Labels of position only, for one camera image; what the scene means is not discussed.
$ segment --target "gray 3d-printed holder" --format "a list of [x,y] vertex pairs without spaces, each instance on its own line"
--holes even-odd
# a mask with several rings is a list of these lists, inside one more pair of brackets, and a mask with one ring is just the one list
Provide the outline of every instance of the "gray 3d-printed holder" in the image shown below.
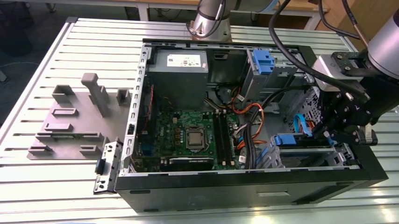
[[55,102],[27,149],[30,160],[97,159],[107,142],[122,142],[131,96],[127,90],[106,93],[95,81],[94,73],[82,75],[81,84],[89,92],[55,86]]

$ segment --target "sticker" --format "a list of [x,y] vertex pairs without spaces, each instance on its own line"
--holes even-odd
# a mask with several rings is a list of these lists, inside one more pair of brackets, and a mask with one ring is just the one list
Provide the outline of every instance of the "sticker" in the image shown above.
[[237,99],[238,99],[240,101],[242,101],[242,100],[244,100],[244,97],[242,97],[240,94],[237,94]]
[[200,55],[167,55],[167,67],[200,67]]
[[246,160],[246,158],[240,155],[238,158],[237,158],[237,161],[241,162],[241,163],[245,163],[245,160]]

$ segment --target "blue drive cage latch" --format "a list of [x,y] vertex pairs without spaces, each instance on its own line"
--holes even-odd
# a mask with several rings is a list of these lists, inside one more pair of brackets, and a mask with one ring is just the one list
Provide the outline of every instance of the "blue drive cage latch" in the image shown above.
[[258,68],[260,75],[269,75],[274,68],[274,59],[268,50],[253,50],[253,62]]

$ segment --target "floor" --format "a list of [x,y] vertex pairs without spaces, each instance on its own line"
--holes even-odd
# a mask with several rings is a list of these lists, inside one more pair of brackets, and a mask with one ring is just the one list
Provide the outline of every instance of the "floor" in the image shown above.
[[[31,42],[33,50],[21,57],[10,57],[0,51],[0,71],[7,77],[6,82],[0,83],[0,125],[23,91],[34,73],[35,64],[41,62],[66,17],[75,16],[81,18],[126,20],[127,14],[130,19],[138,20],[135,8],[125,9],[122,7],[57,4],[55,12],[49,13],[45,4],[30,3],[29,12],[34,20],[34,25],[25,32]],[[196,12],[174,9],[150,9],[149,15],[151,21],[186,22],[194,19]],[[249,14],[232,14],[230,24],[250,26],[249,16]]]

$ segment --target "table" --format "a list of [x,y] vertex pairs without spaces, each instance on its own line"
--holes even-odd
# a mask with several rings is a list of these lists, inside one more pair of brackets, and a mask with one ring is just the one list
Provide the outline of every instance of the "table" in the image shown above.
[[[149,21],[149,16],[147,16],[149,8],[196,10],[197,3],[200,0],[15,0],[15,1],[41,2],[46,4],[59,3],[59,4],[75,4],[75,5],[135,7],[138,9],[139,20]],[[322,7],[324,7],[324,12],[328,12],[329,9],[325,6]],[[260,12],[260,13],[273,14],[274,10],[272,10],[270,12]],[[306,0],[292,0],[280,14],[309,17],[309,20],[304,27],[304,29],[308,30],[314,30],[320,22],[317,6],[309,3]]]
[[[278,29],[285,44],[314,53],[353,50],[332,32]],[[272,43],[266,28],[230,27],[232,41]],[[86,91],[83,72],[98,75],[107,92],[134,86],[142,38],[189,39],[182,23],[69,20],[0,129],[1,222],[114,223],[393,223],[399,222],[399,115],[386,113],[374,126],[372,147],[389,179],[320,204],[228,210],[135,214],[118,195],[91,194],[94,161],[30,161],[26,150],[47,113],[57,84]]]

